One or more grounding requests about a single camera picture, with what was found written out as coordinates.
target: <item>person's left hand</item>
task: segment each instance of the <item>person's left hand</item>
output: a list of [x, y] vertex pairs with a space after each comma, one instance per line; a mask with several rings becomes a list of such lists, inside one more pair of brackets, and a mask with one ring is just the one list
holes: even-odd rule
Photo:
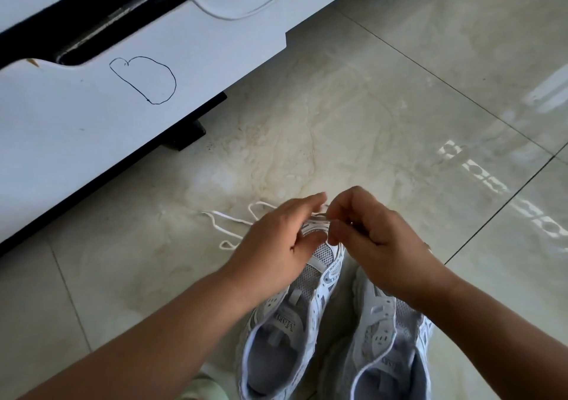
[[302, 272], [312, 253], [327, 239], [323, 231], [306, 237], [302, 223], [326, 202], [325, 192], [291, 199], [252, 225], [231, 259], [219, 270], [236, 282], [253, 308], [285, 289]]

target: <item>loose shoelace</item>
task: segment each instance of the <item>loose shoelace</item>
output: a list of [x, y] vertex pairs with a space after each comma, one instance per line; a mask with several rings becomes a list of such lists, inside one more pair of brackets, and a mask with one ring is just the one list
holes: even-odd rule
[[[249, 204], [248, 205], [248, 211], [249, 211], [249, 213], [251, 213], [255, 222], [257, 220], [259, 220], [260, 218], [257, 215], [255, 215], [254, 212], [252, 211], [252, 207], [254, 207], [254, 206], [266, 206], [266, 207], [269, 207], [271, 209], [276, 209], [275, 206], [273, 206], [272, 204], [269, 204], [269, 203], [265, 203], [264, 201], [257, 201], [256, 203]], [[202, 211], [202, 213], [211, 218], [211, 222], [213, 223], [213, 228], [215, 228], [217, 231], [224, 232], [225, 234], [230, 235], [231, 237], [234, 237], [234, 238], [238, 238], [239, 240], [242, 240], [243, 237], [238, 235], [238, 234], [235, 234], [234, 232], [227, 231], [224, 228], [221, 228], [219, 225], [217, 225], [215, 223], [215, 216], [214, 215], [224, 217], [225, 219], [229, 219], [229, 220], [232, 220], [234, 222], [243, 223], [245, 225], [252, 225], [253, 224], [253, 222], [249, 222], [249, 221], [244, 220], [244, 219], [237, 219], [236, 217], [231, 217], [229, 215], [225, 215], [224, 213], [221, 213], [220, 211], [217, 211], [217, 210]], [[238, 246], [238, 244], [237, 245], [232, 244], [229, 240], [223, 240], [221, 243], [219, 243], [219, 249], [221, 249], [223, 251], [234, 251], [237, 248], [237, 246]]]

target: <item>tile floor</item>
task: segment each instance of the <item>tile floor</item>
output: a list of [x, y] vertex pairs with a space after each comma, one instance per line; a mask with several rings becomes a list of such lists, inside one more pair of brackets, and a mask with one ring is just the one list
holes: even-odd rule
[[[223, 237], [200, 210], [242, 217], [259, 198], [355, 184], [457, 273], [568, 342], [567, 2], [338, 0], [294, 28], [203, 117], [204, 138], [155, 150], [0, 259], [0, 398], [220, 267]], [[345, 274], [298, 399], [353, 323]], [[237, 336], [206, 369], [228, 389]], [[491, 395], [441, 332], [429, 360], [434, 398]]]

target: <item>brown stain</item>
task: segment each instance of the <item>brown stain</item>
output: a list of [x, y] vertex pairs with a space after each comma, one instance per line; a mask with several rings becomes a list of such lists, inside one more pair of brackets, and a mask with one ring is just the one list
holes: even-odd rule
[[26, 60], [27, 60], [30, 64], [35, 65], [35, 66], [37, 66], [37, 67], [39, 68], [39, 64], [36, 62], [36, 59], [27, 58]]

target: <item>forearm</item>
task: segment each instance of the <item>forearm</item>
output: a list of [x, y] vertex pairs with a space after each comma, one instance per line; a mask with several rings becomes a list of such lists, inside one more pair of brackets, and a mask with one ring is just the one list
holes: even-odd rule
[[556, 399], [568, 391], [568, 348], [471, 284], [458, 280], [423, 312], [501, 398]]
[[223, 273], [204, 277], [24, 398], [174, 399], [218, 340], [250, 310], [239, 293]]

